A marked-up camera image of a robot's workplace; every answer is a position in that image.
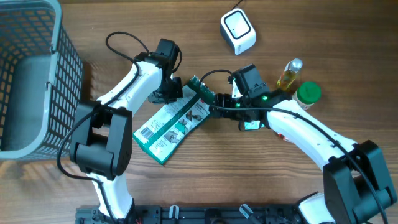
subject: small jar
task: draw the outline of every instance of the small jar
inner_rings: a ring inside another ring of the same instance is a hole
[[[301,108],[307,110],[321,98],[321,95],[322,91],[318,84],[305,82],[293,94],[292,98],[297,101]]]

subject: product package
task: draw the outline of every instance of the product package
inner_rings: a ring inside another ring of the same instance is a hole
[[[201,85],[201,96],[213,101],[215,94]],[[132,138],[139,147],[163,165],[187,134],[209,117],[209,105],[199,96],[199,79],[194,76],[182,88],[183,98],[164,105]]]

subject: bottle cap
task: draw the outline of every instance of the bottle cap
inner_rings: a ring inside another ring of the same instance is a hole
[[[290,62],[289,64],[289,70],[293,72],[298,72],[302,67],[303,62],[298,58],[293,59],[292,62]]]
[[[305,82],[297,90],[298,100],[308,105],[316,103],[321,95],[321,88],[314,82]]]

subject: white device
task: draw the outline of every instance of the white device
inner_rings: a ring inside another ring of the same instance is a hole
[[[220,32],[238,55],[256,43],[256,31],[242,9],[233,9],[221,18]]]

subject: barcode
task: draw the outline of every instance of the barcode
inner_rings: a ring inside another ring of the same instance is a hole
[[[141,134],[144,138],[147,140],[150,139],[155,133],[153,133],[148,127],[145,127],[142,131]]]

